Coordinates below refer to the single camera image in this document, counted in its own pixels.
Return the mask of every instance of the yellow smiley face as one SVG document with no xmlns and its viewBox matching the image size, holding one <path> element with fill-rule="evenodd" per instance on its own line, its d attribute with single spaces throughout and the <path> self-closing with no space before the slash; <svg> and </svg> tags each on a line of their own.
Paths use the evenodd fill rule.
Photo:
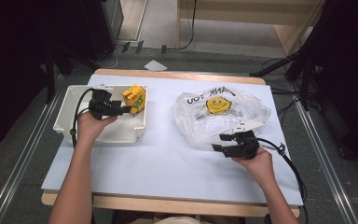
<svg viewBox="0 0 358 224">
<path fill-rule="evenodd" d="M 206 107 L 211 114 L 221 114 L 231 107 L 231 102 L 219 96 L 207 100 Z"/>
</svg>

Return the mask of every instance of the white paper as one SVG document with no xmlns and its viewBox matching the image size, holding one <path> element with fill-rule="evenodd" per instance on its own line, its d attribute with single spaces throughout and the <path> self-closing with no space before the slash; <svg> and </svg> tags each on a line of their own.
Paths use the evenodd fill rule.
<svg viewBox="0 0 358 224">
<path fill-rule="evenodd" d="M 147 68 L 150 71 L 155 71 L 155 72 L 167 70 L 166 66 L 164 66 L 161 63 L 158 63 L 158 62 L 156 62 L 154 60 L 152 60 L 147 65 L 145 65 L 145 68 Z"/>
<path fill-rule="evenodd" d="M 150 77 L 93 75 L 90 85 L 148 86 L 145 134 L 133 144 L 96 144 L 92 150 L 92 191 L 151 198 L 265 203 L 260 187 L 247 171 L 222 153 L 192 148 L 176 127 L 172 106 L 182 92 L 221 86 L 221 82 Z M 249 92 L 271 108 L 268 123 L 256 136 L 285 144 L 269 86 L 225 83 Z M 286 201 L 302 205 L 296 177 L 276 151 L 276 179 Z M 42 189 L 58 190 L 69 167 L 73 148 L 62 142 Z"/>
</svg>

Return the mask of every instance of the plastic bag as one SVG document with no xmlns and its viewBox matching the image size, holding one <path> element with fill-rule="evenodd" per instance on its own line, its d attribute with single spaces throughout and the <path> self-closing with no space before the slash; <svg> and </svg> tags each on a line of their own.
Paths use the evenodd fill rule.
<svg viewBox="0 0 358 224">
<path fill-rule="evenodd" d="M 200 93 L 183 93 L 173 105 L 175 121 L 188 143 L 213 150 L 222 143 L 219 134 L 233 133 L 240 123 L 248 130 L 266 124 L 270 109 L 252 94 L 231 87 L 216 87 Z"/>
</svg>

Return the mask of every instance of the black cable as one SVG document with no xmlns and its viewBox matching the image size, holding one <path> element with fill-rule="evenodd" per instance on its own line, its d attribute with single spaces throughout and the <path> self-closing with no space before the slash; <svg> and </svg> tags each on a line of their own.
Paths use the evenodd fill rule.
<svg viewBox="0 0 358 224">
<path fill-rule="evenodd" d="M 296 177 L 296 181 L 297 181 L 297 184 L 298 184 L 298 189 L 300 191 L 300 195 L 301 195 L 301 199 L 303 201 L 303 210 L 304 210 L 304 216 L 305 216 L 305 219 L 306 219 L 306 223 L 308 223 L 308 211 L 307 211 L 307 208 L 305 207 L 305 201 L 307 199 L 307 188 L 304 184 L 304 182 L 302 181 L 301 179 L 301 176 L 300 176 L 300 173 L 299 171 L 297 170 L 297 168 L 295 167 L 295 165 L 292 163 L 292 161 L 284 154 L 284 149 L 283 148 L 280 148 L 280 147 L 277 147 L 275 144 L 271 143 L 269 140 L 266 140 L 266 139 L 263 139 L 263 138 L 256 138 L 258 141 L 261 141 L 261 142 L 265 142 L 269 145 L 271 145 L 272 147 L 274 147 L 278 153 L 283 157 L 283 159 L 286 161 L 286 163 L 290 166 L 290 168 L 292 169 L 293 173 L 295 174 L 295 177 Z"/>
<path fill-rule="evenodd" d="M 86 111 L 86 110 L 88 110 L 88 109 L 89 109 L 89 108 L 87 107 L 87 108 L 84 108 L 84 109 L 80 110 L 80 112 L 77 114 L 77 118 L 79 118 L 79 116 L 80 116 L 81 114 L 83 114 L 83 112 Z"/>
<path fill-rule="evenodd" d="M 292 107 L 295 103 L 297 103 L 300 100 L 299 97 L 297 97 L 296 99 L 294 99 L 289 106 L 287 106 L 282 114 L 282 118 L 281 118 L 281 127 L 283 126 L 283 120 L 284 120 L 284 116 L 286 115 L 287 111 L 289 110 L 290 107 Z"/>
<path fill-rule="evenodd" d="M 273 59 L 268 59 L 266 61 L 264 61 L 261 64 L 261 70 L 264 70 L 264 66 L 266 65 L 266 63 L 272 62 L 272 61 L 278 61 L 278 60 L 283 60 L 284 58 L 273 58 Z M 286 68 L 286 64 L 283 66 L 283 69 L 285 72 L 287 72 L 287 68 Z"/>
<path fill-rule="evenodd" d="M 287 90 L 282 90 L 282 89 L 279 89 L 279 88 L 274 88 L 274 87 L 271 87 L 271 90 L 273 91 L 272 94 L 292 94 L 292 95 L 297 95 L 297 94 L 300 94 L 299 91 L 287 91 Z"/>
<path fill-rule="evenodd" d="M 194 9 L 193 9 L 193 20 L 191 22 L 191 39 L 188 41 L 188 44 L 182 48 L 175 49 L 175 50 L 183 50 L 186 49 L 192 42 L 194 38 L 194 20 L 196 19 L 196 10 L 197 10 L 197 0 L 194 0 Z"/>
<path fill-rule="evenodd" d="M 77 119 L 78 119 L 78 116 L 80 115 L 78 113 L 78 110 L 79 110 L 79 107 L 80 107 L 80 104 L 81 102 L 83 101 L 83 98 L 84 96 L 86 95 L 87 92 L 89 91 L 94 91 L 93 88 L 90 88 L 86 91 L 83 92 L 83 94 L 80 96 L 80 99 L 79 101 L 77 102 L 77 107 L 76 107 L 76 110 L 75 110 L 75 115 L 74 115 L 74 121 L 72 123 L 72 129 L 71 131 L 69 132 L 71 135 L 72 135 L 72 144 L 74 145 L 74 147 L 76 146 L 76 122 L 77 122 Z"/>
<path fill-rule="evenodd" d="M 100 60 L 97 60 L 97 61 L 95 61 L 95 62 L 99 63 L 99 62 L 103 61 L 105 58 L 107 58 L 107 56 L 108 56 L 110 53 L 111 53 L 110 51 L 106 52 L 106 53 L 104 54 L 104 56 L 103 56 Z"/>
</svg>

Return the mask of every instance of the wire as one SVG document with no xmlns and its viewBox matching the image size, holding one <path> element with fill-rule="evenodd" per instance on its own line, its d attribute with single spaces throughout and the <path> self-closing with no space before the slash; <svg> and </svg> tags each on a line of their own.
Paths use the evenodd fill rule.
<svg viewBox="0 0 358 224">
<path fill-rule="evenodd" d="M 117 64 L 118 64 L 118 57 L 117 57 L 117 55 L 116 55 L 116 51 L 117 51 L 118 49 L 121 49 L 121 48 L 123 48 L 123 47 L 120 46 L 120 47 L 116 48 L 116 49 L 113 51 L 113 55 L 115 56 L 115 59 L 116 59 L 116 62 L 115 62 L 114 65 L 112 65 L 112 66 L 105 66 L 105 65 L 103 65 L 103 64 L 101 64 L 101 63 L 98 63 L 98 62 L 96 62 L 96 61 L 94 61 L 94 62 L 97 63 L 98 65 L 100 65 L 102 68 L 114 68 L 114 67 L 116 67 Z"/>
<path fill-rule="evenodd" d="M 190 20 L 187 20 L 187 26 L 188 26 L 188 29 L 190 29 L 190 31 L 192 32 L 192 35 L 194 35 L 194 30 L 193 30 L 193 27 L 190 26 Z M 193 49 L 197 46 L 196 42 L 193 41 L 193 44 L 194 44 L 194 47 Z"/>
<path fill-rule="evenodd" d="M 269 140 L 266 140 L 264 138 L 256 138 L 258 141 L 261 142 L 265 142 L 269 145 L 271 145 L 272 147 L 274 147 L 278 153 L 283 157 L 283 159 L 286 161 L 286 163 L 290 166 L 290 168 L 292 169 L 293 173 L 295 174 L 296 177 L 296 181 L 298 184 L 298 190 L 300 191 L 300 195 L 301 195 L 301 199 L 303 201 L 303 210 L 304 210 L 304 216 L 306 219 L 306 223 L 308 223 L 308 211 L 307 208 L 305 206 L 305 201 L 307 200 L 307 196 L 308 196 L 308 192 L 307 192 L 307 187 L 305 186 L 304 182 L 301 179 L 300 173 L 297 170 L 297 168 L 295 167 L 295 165 L 292 163 L 292 161 L 284 154 L 284 149 L 277 147 L 275 144 L 271 143 Z"/>
<path fill-rule="evenodd" d="M 71 131 L 69 132 L 69 133 L 72 135 L 72 144 L 74 145 L 74 147 L 76 146 L 76 122 L 77 122 L 77 119 L 78 119 L 78 117 L 80 116 L 80 114 L 86 110 L 86 109 L 83 109 L 83 110 L 81 110 L 80 113 L 78 113 L 79 107 L 80 107 L 80 105 L 81 105 L 81 102 L 83 101 L 84 96 L 85 96 L 85 95 L 87 94 L 87 92 L 89 92 L 89 91 L 94 91 L 94 89 L 93 89 L 93 88 L 90 88 L 90 89 L 84 91 L 83 94 L 80 96 L 79 101 L 77 102 L 77 106 L 76 106 L 76 110 L 75 110 L 75 115 L 74 115 L 74 120 L 73 120 L 73 123 L 72 123 L 72 129 L 71 129 Z"/>
<path fill-rule="evenodd" d="M 289 104 L 287 107 L 285 107 L 285 108 L 283 108 L 283 109 L 281 109 L 281 110 L 278 111 L 278 115 L 280 115 L 281 113 L 283 113 L 283 114 L 282 114 L 282 118 L 281 118 L 281 127 L 283 126 L 284 116 L 286 115 L 287 111 L 289 110 L 290 107 L 292 107 L 293 105 L 295 105 L 299 100 L 300 100 L 300 98 L 299 98 L 299 97 L 296 97 L 292 102 L 290 102 L 290 104 Z"/>
<path fill-rule="evenodd" d="M 288 58 L 273 58 L 273 59 L 268 59 L 266 61 L 264 61 L 262 64 L 261 64 L 261 70 L 264 70 L 264 66 L 266 65 L 266 63 L 269 63 L 269 62 L 272 62 L 272 61 L 280 61 L 280 60 L 283 60 L 283 59 L 286 59 L 287 61 L 289 62 L 292 62 L 290 61 Z M 287 68 L 286 68 L 286 64 L 283 66 L 284 68 L 284 71 L 287 72 Z"/>
<path fill-rule="evenodd" d="M 300 94 L 299 91 L 286 91 L 286 90 L 282 90 L 282 89 L 278 89 L 278 88 L 273 88 L 271 87 L 271 89 L 273 90 L 272 94 L 281 94 L 281 95 L 284 95 L 284 94 Z"/>
<path fill-rule="evenodd" d="M 95 63 L 98 63 L 98 62 L 101 62 L 101 61 L 105 60 L 106 57 L 109 55 L 109 53 L 110 53 L 110 51 L 106 52 L 106 53 L 104 54 L 104 56 L 103 56 L 100 60 L 94 61 L 94 62 L 95 62 Z"/>
<path fill-rule="evenodd" d="M 194 39 L 194 20 L 196 19 L 196 10 L 197 10 L 197 0 L 194 0 L 194 9 L 193 9 L 193 20 L 191 22 L 191 39 L 190 41 L 188 41 L 188 44 L 182 48 L 179 48 L 179 49 L 174 49 L 174 50 L 183 50 L 183 49 L 186 49 L 192 42 L 193 42 L 193 39 Z"/>
</svg>

